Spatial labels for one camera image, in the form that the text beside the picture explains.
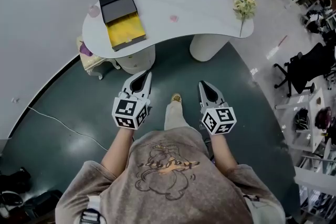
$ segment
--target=brown t-shirt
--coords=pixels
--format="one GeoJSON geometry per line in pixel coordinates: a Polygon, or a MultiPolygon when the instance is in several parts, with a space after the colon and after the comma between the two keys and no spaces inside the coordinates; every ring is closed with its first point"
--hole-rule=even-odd
{"type": "Polygon", "coordinates": [[[243,193],[280,205],[249,166],[221,174],[193,128],[153,131],[133,143],[118,178],[85,162],[57,205],[56,223],[72,224],[88,195],[100,195],[107,223],[252,223],[243,193]]]}

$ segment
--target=dark green carpet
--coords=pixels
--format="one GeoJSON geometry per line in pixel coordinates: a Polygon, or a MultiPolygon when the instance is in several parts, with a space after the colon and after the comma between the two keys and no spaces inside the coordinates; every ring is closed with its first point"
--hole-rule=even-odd
{"type": "MultiPolygon", "coordinates": [[[[186,121],[198,129],[201,114],[197,83],[206,80],[222,91],[225,101],[235,110],[238,122],[227,140],[237,161],[252,166],[287,212],[297,211],[299,193],[293,184],[292,161],[260,87],[231,44],[212,60],[197,62],[189,53],[191,39],[183,37],[156,46],[150,95],[153,108],[135,138],[163,129],[166,105],[174,92],[183,97],[186,121]]],[[[113,69],[99,81],[88,76],[78,62],[47,90],[34,108],[108,148],[117,132],[111,116],[113,99],[129,76],[113,69]]],[[[31,195],[49,189],[64,191],[84,161],[99,162],[104,153],[92,140],[30,111],[8,142],[0,170],[9,174],[24,166],[33,178],[31,195]]]]}

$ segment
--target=open box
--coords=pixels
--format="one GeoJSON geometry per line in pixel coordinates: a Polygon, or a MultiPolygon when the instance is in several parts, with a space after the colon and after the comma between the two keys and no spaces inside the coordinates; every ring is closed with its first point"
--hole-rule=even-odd
{"type": "Polygon", "coordinates": [[[99,0],[99,3],[113,50],[146,39],[133,0],[99,0]]]}

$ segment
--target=shoe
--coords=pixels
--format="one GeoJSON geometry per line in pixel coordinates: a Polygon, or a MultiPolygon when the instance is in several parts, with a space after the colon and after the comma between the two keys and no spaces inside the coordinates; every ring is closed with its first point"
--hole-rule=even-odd
{"type": "Polygon", "coordinates": [[[177,102],[182,103],[182,97],[181,97],[181,95],[179,93],[173,94],[172,101],[177,101],[177,102]]]}

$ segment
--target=shirt sleeve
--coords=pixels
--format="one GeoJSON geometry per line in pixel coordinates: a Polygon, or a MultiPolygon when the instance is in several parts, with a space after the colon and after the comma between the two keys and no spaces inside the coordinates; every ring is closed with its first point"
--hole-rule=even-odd
{"type": "Polygon", "coordinates": [[[268,199],[281,206],[278,199],[248,165],[241,164],[234,169],[230,169],[226,177],[239,187],[243,194],[268,199]]]}
{"type": "Polygon", "coordinates": [[[115,179],[116,177],[100,164],[85,162],[56,206],[56,223],[73,224],[75,218],[86,209],[88,195],[99,195],[115,179]]]}

